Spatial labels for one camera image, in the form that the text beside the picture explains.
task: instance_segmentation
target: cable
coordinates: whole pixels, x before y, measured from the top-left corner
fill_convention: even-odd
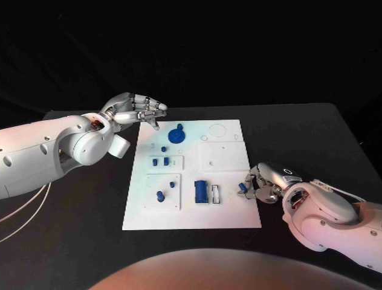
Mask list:
[[[348,192],[344,192],[343,190],[334,188],[332,186],[330,186],[327,184],[327,187],[330,187],[332,190],[338,191],[340,193],[343,193],[344,195],[350,196],[351,198],[357,199],[360,202],[366,201],[363,198],[360,198],[358,196],[353,195],[351,193]]]
[[[30,222],[30,220],[33,219],[33,217],[36,216],[36,213],[39,212],[39,210],[40,210],[40,207],[42,207],[42,205],[43,205],[43,203],[44,203],[44,199],[46,199],[46,197],[47,197],[47,194],[49,194],[49,187],[47,187],[47,191],[44,192],[44,198],[43,198],[43,200],[42,200],[42,202],[40,202],[40,205],[39,205],[39,208],[36,209],[36,211],[34,211],[34,214],[31,215],[31,217],[27,219],[27,221],[26,221],[26,223],[19,227],[19,229],[11,233],[11,234],[8,234],[1,240],[0,240],[0,243],[8,238],[8,237],[11,237],[17,232],[19,232],[19,230],[26,226],[26,224]]]
[[[17,210],[14,210],[14,212],[13,213],[10,213],[6,217],[3,217],[1,219],[0,219],[0,222],[3,222],[7,218],[10,218],[26,206],[27,206],[27,204],[34,200],[34,198],[39,196],[39,194],[42,193],[42,191],[43,191],[43,189],[44,189],[44,187],[46,187],[46,185],[43,185],[43,187],[40,188],[40,190],[37,191],[37,193],[36,193],[36,195],[31,197],[31,199],[23,204],[23,206],[17,209]]]

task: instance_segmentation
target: white panel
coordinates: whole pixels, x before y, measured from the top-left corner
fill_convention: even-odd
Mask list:
[[[248,171],[245,142],[204,142],[200,144],[201,171]]]
[[[158,202],[155,193],[161,191],[163,202]],[[142,211],[178,211],[180,210],[180,174],[148,174],[145,188],[141,191]]]
[[[168,142],[167,133],[178,123],[183,125],[186,137],[180,144],[173,144]],[[140,124],[122,229],[259,228],[256,200],[240,198],[236,194],[237,184],[245,180],[249,171],[239,120],[170,121],[158,122],[158,125],[160,130],[155,131],[147,123]],[[240,165],[233,164],[233,170],[237,168],[242,171],[201,171],[200,144],[213,142],[239,144],[232,145],[236,150],[233,154],[239,156],[239,162],[242,160],[246,162]],[[160,150],[163,146],[167,148],[165,152]],[[154,156],[160,158],[157,169],[151,164]],[[163,166],[164,156],[168,156],[170,164],[174,158],[181,157],[183,167],[174,169],[171,166]],[[177,208],[168,211],[144,210],[142,196],[150,185],[147,184],[150,173],[180,174],[180,210]],[[209,203],[204,206],[196,204],[194,200],[196,180],[204,180],[207,183]],[[219,204],[213,204],[212,185],[219,186]],[[155,192],[152,188],[150,195],[152,201],[158,202]]]

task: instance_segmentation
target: small blue part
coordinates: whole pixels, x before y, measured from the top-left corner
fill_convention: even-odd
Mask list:
[[[242,183],[239,183],[239,188],[240,188],[240,190],[243,190],[245,193],[248,192],[248,188]]]
[[[158,202],[163,202],[163,200],[164,200],[163,192],[157,192],[155,196],[158,197]]]
[[[196,204],[207,204],[209,197],[206,195],[206,181],[204,180],[194,181],[193,186],[196,187]]]
[[[181,124],[177,124],[176,129],[167,134],[168,141],[173,144],[181,143],[184,141],[184,131],[181,130]]]

